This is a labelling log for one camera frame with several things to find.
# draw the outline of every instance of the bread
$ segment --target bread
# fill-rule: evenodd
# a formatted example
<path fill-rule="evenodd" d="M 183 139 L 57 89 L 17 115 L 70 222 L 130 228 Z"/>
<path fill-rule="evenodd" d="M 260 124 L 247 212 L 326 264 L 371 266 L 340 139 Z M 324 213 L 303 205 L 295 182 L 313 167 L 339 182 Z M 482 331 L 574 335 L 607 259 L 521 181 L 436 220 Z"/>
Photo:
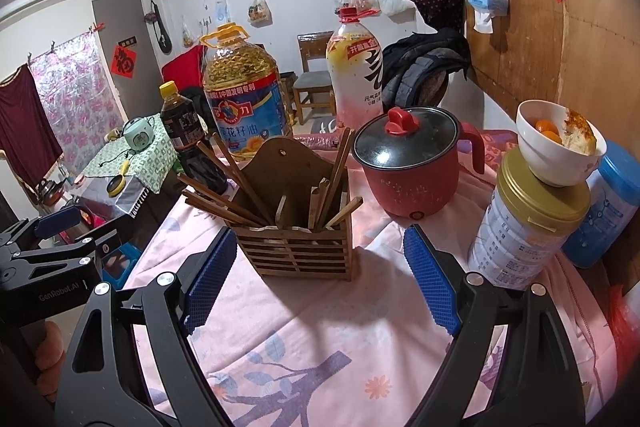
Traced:
<path fill-rule="evenodd" d="M 589 156 L 596 154 L 596 137 L 589 122 L 580 113 L 568 111 L 561 133 L 562 145 L 567 149 Z"/>

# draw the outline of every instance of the blue plastic stool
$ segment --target blue plastic stool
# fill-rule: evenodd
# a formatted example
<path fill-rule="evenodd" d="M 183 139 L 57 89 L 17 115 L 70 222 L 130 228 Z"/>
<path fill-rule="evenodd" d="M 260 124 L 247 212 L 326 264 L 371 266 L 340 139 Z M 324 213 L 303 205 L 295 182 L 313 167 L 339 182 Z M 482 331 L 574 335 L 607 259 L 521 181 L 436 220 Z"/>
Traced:
<path fill-rule="evenodd" d="M 125 243 L 118 250 L 114 250 L 110 255 L 102 259 L 102 266 L 105 266 L 107 262 L 114 256 L 122 254 L 129 260 L 129 265 L 124 269 L 123 273 L 120 274 L 120 277 L 115 279 L 106 269 L 102 270 L 102 280 L 111 284 L 116 290 L 122 290 L 124 284 L 129 279 L 129 275 L 131 274 L 131 270 L 136 266 L 136 263 L 140 259 L 142 252 L 140 252 L 136 247 L 131 245 L 130 243 Z"/>

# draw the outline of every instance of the pink floral curtain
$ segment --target pink floral curtain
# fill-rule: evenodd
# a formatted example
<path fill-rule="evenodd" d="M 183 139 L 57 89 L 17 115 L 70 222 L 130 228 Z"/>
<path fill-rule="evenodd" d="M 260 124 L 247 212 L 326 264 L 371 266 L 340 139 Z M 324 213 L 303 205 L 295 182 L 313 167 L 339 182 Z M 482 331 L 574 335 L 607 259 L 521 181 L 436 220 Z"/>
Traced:
<path fill-rule="evenodd" d="M 104 135 L 123 124 L 92 33 L 57 46 L 31 62 L 40 100 L 74 173 L 104 145 Z"/>

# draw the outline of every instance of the green rice cooker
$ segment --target green rice cooker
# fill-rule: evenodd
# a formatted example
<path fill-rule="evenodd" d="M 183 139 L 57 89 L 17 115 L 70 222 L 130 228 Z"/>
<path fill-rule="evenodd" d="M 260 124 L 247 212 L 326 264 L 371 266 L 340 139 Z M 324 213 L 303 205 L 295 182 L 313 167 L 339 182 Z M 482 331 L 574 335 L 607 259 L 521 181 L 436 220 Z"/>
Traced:
<path fill-rule="evenodd" d="M 129 120 L 122 134 L 129 147 L 136 152 L 145 150 L 154 140 L 153 117 Z"/>

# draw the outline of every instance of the red electric pot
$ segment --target red electric pot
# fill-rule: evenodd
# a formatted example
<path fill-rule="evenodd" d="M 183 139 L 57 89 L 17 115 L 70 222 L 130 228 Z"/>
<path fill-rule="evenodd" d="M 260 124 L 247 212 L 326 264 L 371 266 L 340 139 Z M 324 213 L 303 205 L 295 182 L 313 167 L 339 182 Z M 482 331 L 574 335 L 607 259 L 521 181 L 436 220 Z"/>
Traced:
<path fill-rule="evenodd" d="M 470 140 L 484 173 L 484 141 L 471 124 L 440 108 L 393 108 L 358 131 L 353 156 L 380 206 L 421 219 L 443 208 L 458 188 L 458 140 Z"/>

